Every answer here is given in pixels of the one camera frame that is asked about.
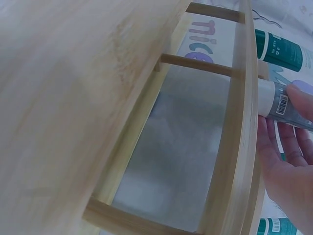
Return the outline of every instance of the hand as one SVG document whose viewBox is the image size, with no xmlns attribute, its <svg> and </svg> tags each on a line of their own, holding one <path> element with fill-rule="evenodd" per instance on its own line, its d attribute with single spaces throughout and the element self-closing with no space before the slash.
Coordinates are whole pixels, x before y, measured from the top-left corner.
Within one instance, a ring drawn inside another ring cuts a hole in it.
<svg viewBox="0 0 313 235">
<path fill-rule="evenodd" d="M 288 96 L 306 119 L 313 121 L 313 96 L 296 86 L 287 87 Z M 257 151 L 269 197 L 305 235 L 313 233 L 313 142 L 309 132 L 277 123 L 287 162 L 282 161 L 274 122 L 259 116 Z"/>
</svg>

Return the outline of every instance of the light wood surface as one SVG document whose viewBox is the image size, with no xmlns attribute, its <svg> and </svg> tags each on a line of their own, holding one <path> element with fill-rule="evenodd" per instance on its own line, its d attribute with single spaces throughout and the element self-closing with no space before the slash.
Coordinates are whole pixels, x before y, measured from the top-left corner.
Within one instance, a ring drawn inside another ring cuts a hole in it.
<svg viewBox="0 0 313 235">
<path fill-rule="evenodd" d="M 259 78 L 269 80 L 268 63 L 258 60 Z M 258 156 L 255 157 L 253 177 L 241 235 L 256 235 L 265 196 L 265 185 L 261 175 L 261 165 Z"/>
<path fill-rule="evenodd" d="M 198 233 L 241 233 L 250 195 L 257 131 L 258 71 L 250 0 L 240 0 L 233 72 L 221 142 Z"/>
<path fill-rule="evenodd" d="M 93 197 L 88 202 L 83 218 L 114 235 L 197 235 L 145 220 Z"/>
<path fill-rule="evenodd" d="M 239 12 L 222 8 L 222 7 L 216 7 L 211 5 L 205 5 L 201 3 L 195 3 L 192 2 L 188 6 L 186 12 L 194 13 L 194 14 L 200 14 L 205 16 L 212 16 L 228 21 L 234 21 L 239 22 Z"/>
<path fill-rule="evenodd" d="M 190 22 L 190 16 L 184 14 L 171 35 L 170 42 L 165 46 L 165 50 L 168 53 L 177 53 Z M 93 192 L 94 198 L 108 205 L 114 199 L 144 124 L 170 69 L 170 65 L 162 64 L 159 69 L 159 72 L 152 72 L 143 88 Z M 95 229 L 95 226 L 86 223 L 83 221 L 81 224 L 81 235 L 99 234 L 99 228 Z"/>
<path fill-rule="evenodd" d="M 73 234 L 189 0 L 4 0 L 0 234 Z"/>
</svg>

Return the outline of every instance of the finger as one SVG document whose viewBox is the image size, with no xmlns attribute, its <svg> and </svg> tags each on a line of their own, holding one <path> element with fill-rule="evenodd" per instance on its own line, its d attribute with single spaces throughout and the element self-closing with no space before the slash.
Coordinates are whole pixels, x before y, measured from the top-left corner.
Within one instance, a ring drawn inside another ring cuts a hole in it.
<svg viewBox="0 0 313 235">
<path fill-rule="evenodd" d="M 313 141 L 310 139 L 309 132 L 307 130 L 296 128 L 295 135 L 304 159 L 309 165 L 313 165 Z"/>
<path fill-rule="evenodd" d="M 287 86 L 287 94 L 301 116 L 313 121 L 313 96 L 300 91 L 295 85 Z"/>
<path fill-rule="evenodd" d="M 268 137 L 266 120 L 262 116 L 259 116 L 258 118 L 258 135 L 256 145 L 263 174 L 267 176 L 270 174 L 273 167 L 281 162 L 281 160 Z"/>
<path fill-rule="evenodd" d="M 275 131 L 275 123 L 273 120 L 266 119 L 266 124 L 268 127 L 268 137 L 270 142 L 273 145 L 273 148 L 278 156 L 280 156 L 278 144 L 277 144 L 277 138 L 276 138 L 276 131 Z"/>
<path fill-rule="evenodd" d="M 293 127 L 284 123 L 277 123 L 280 142 L 284 149 L 286 160 L 294 166 L 306 166 L 308 163 L 302 157 Z"/>
</svg>

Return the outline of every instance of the paint tube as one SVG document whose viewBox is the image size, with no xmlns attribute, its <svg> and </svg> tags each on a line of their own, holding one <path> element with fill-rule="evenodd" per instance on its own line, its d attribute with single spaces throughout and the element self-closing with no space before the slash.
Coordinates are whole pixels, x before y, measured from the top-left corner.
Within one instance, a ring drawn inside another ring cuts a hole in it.
<svg viewBox="0 0 313 235">
<path fill-rule="evenodd" d="M 313 123 L 303 118 L 292 105 L 283 84 L 259 79 L 259 115 L 313 131 Z"/>
<path fill-rule="evenodd" d="M 287 218 L 260 220 L 257 235 L 303 235 Z"/>
</svg>

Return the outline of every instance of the teal label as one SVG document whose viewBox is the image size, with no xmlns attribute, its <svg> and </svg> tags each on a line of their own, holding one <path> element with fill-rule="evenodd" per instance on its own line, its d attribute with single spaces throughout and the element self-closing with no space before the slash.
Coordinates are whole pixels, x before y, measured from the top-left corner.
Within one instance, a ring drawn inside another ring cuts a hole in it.
<svg viewBox="0 0 313 235">
<path fill-rule="evenodd" d="M 258 235 L 301 235 L 287 218 L 261 219 Z"/>
<path fill-rule="evenodd" d="M 268 49 L 264 61 L 299 72 L 303 62 L 300 46 L 271 33 L 268 36 Z"/>
</svg>

